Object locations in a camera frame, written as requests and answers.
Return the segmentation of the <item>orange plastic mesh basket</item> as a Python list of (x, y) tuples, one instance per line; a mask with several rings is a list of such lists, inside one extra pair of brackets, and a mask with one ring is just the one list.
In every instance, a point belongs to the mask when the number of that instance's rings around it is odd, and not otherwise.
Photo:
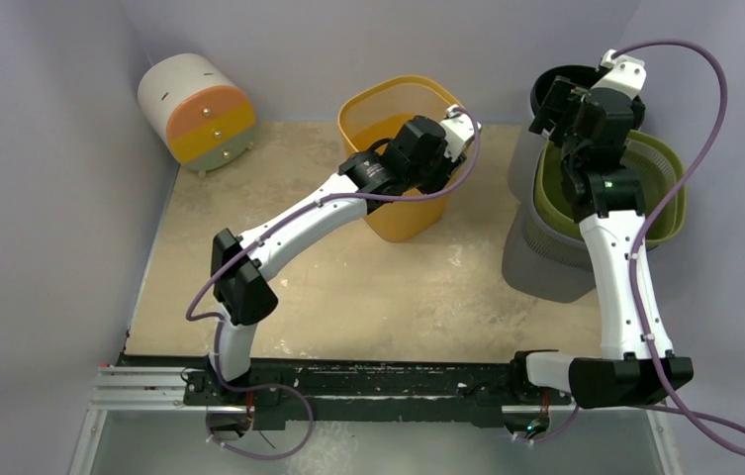
[[(374, 85), (340, 108), (336, 124), (343, 139), (343, 153), (350, 156), (379, 139), (392, 138), (416, 115), (440, 120), (459, 101), (427, 77), (403, 75)], [(381, 239), (402, 242), (430, 228), (444, 214), (448, 199), (386, 204), (365, 218)]]

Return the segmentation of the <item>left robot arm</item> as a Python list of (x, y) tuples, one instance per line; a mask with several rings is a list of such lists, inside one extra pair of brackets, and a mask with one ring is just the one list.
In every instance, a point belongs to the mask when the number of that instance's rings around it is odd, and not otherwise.
[(338, 228), (393, 202), (429, 200), (452, 187), (480, 127), (458, 107), (436, 121), (416, 115), (391, 138), (352, 154), (317, 190), (267, 223), (213, 240), (213, 296), (222, 326), (210, 361), (209, 391), (222, 404), (246, 395), (259, 322), (277, 307), (271, 280)]

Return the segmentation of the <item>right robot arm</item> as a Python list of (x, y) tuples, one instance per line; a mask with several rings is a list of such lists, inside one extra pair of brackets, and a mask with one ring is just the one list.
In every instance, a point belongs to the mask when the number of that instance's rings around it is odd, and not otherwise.
[(659, 404), (690, 382), (693, 363), (676, 355), (648, 269), (649, 220), (639, 175), (622, 163), (634, 124), (633, 92), (584, 88), (558, 76), (529, 129), (561, 150), (562, 192), (591, 259), (602, 317), (599, 357), (558, 350), (519, 352), (508, 377), (518, 401), (546, 388), (583, 409)]

